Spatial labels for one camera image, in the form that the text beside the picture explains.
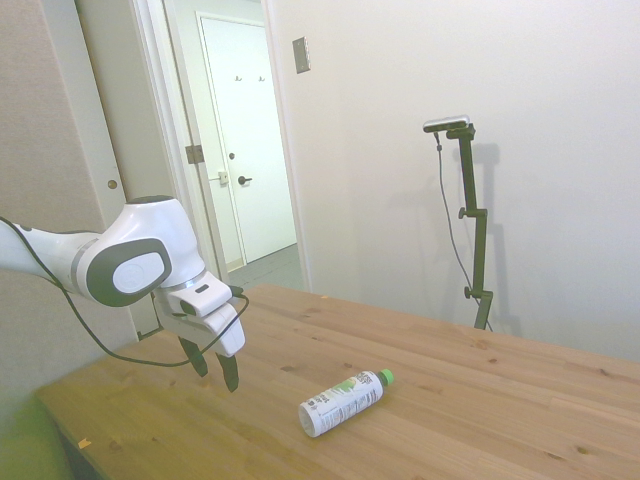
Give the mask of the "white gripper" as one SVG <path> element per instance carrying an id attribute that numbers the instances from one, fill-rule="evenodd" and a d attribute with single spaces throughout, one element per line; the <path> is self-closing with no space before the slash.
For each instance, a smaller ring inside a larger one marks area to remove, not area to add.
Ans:
<path id="1" fill-rule="evenodd" d="M 175 293 L 157 293 L 154 305 L 159 310 L 161 325 L 180 337 L 180 345 L 196 373 L 200 377 L 208 374 L 199 347 L 210 345 L 217 353 L 227 389 L 235 392 L 239 387 L 239 371 L 234 355 L 244 346 L 245 335 L 234 305 L 229 301 L 196 302 Z"/>

